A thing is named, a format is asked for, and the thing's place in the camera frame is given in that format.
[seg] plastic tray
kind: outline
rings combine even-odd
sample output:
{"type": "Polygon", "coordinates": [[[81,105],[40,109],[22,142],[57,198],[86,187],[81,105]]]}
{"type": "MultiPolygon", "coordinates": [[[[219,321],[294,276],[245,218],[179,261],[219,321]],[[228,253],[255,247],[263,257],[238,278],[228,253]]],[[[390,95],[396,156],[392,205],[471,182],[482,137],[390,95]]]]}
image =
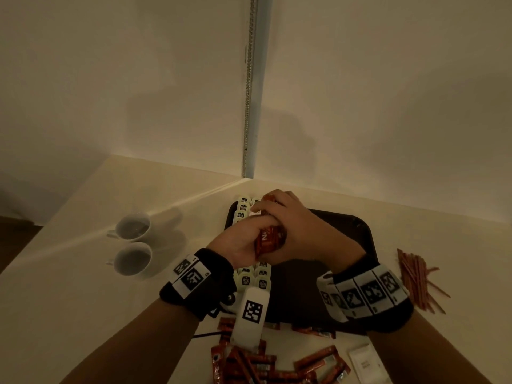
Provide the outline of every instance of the plastic tray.
{"type": "MultiPolygon", "coordinates": [[[[236,209],[237,201],[229,208],[224,229],[232,225],[236,209]]],[[[310,210],[343,234],[357,241],[370,256],[377,258],[372,232],[362,219],[330,211],[310,210]]],[[[366,334],[354,321],[339,323],[329,316],[317,289],[317,277],[327,271],[327,266],[318,261],[290,260],[272,266],[270,276],[272,290],[265,321],[366,334]]]]}

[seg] white table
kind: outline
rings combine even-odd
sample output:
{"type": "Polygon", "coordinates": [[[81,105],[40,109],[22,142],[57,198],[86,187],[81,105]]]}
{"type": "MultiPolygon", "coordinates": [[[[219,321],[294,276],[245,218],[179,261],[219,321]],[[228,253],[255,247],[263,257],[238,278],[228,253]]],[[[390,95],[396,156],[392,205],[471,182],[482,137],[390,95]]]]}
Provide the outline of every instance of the white table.
{"type": "MultiPolygon", "coordinates": [[[[230,204],[242,194],[291,189],[310,208],[353,214],[370,226],[381,262],[398,272],[396,248],[422,255],[452,299],[448,315],[422,313],[495,383],[512,375],[509,282],[512,227],[284,184],[112,156],[0,275],[0,382],[55,383],[157,296],[170,264],[222,231],[230,204]],[[105,237],[126,213],[144,210],[164,232],[154,243],[160,271],[121,277],[105,262],[122,243],[105,237]]],[[[216,329],[207,318],[197,334],[216,329]]],[[[279,369],[333,343],[265,329],[279,369]]],[[[218,337],[190,342],[170,382],[211,382],[209,348],[218,337]]],[[[346,351],[368,342],[338,333],[346,351]]],[[[347,384],[357,382],[355,374],[347,384]]]]}

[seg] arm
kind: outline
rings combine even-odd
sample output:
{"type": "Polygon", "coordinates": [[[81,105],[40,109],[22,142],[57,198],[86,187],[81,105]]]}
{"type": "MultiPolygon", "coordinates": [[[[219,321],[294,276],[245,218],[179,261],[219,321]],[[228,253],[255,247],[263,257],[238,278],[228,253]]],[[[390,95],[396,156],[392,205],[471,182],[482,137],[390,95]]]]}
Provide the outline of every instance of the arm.
{"type": "MultiPolygon", "coordinates": [[[[280,203],[260,201],[252,211],[266,210],[288,232],[284,246],[261,257],[269,264],[292,258],[319,260],[333,273],[349,268],[365,254],[363,248],[311,213],[291,192],[271,192],[280,203]]],[[[368,332],[394,384],[489,383],[419,313],[393,333],[368,332]]]]}
{"type": "Polygon", "coordinates": [[[167,383],[198,325],[185,307],[157,299],[88,355],[62,384],[167,383]]]}
{"type": "MultiPolygon", "coordinates": [[[[235,269],[255,264],[254,240],[259,230],[277,224],[270,215],[245,219],[223,231],[207,248],[235,269]]],[[[61,383],[167,383],[198,325],[185,307],[157,299],[61,383]]]]}
{"type": "Polygon", "coordinates": [[[394,384],[490,384],[416,311],[401,329],[389,334],[368,332],[368,336],[394,384]]]}

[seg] wristband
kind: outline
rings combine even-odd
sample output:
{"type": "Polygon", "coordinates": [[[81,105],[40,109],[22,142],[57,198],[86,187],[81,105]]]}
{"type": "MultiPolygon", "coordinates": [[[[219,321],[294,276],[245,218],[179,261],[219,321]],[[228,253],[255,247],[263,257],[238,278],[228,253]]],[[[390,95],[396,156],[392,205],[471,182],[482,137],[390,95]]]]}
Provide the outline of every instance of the wristband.
{"type": "MultiPolygon", "coordinates": [[[[391,333],[405,325],[413,313],[414,306],[401,280],[367,254],[345,271],[333,275],[330,283],[336,287],[341,302],[329,306],[328,311],[339,322],[342,322],[338,319],[340,314],[333,315],[334,310],[355,319],[365,330],[391,333]]],[[[327,307],[322,292],[332,291],[322,291],[318,286],[327,307]]]]}
{"type": "Polygon", "coordinates": [[[210,249],[200,249],[182,260],[172,271],[160,298],[185,306],[200,321],[237,290],[233,267],[226,258],[210,249]]]}

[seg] white wall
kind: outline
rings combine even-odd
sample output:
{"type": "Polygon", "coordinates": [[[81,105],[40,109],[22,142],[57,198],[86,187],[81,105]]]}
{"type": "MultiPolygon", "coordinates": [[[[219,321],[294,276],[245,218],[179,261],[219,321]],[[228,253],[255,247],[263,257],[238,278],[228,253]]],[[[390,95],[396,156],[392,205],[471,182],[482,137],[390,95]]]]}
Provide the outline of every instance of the white wall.
{"type": "Polygon", "coordinates": [[[274,0],[255,178],[512,221],[512,0],[274,0]]]}
{"type": "Polygon", "coordinates": [[[0,0],[0,196],[46,222],[108,154],[240,175],[248,0],[0,0]]]}

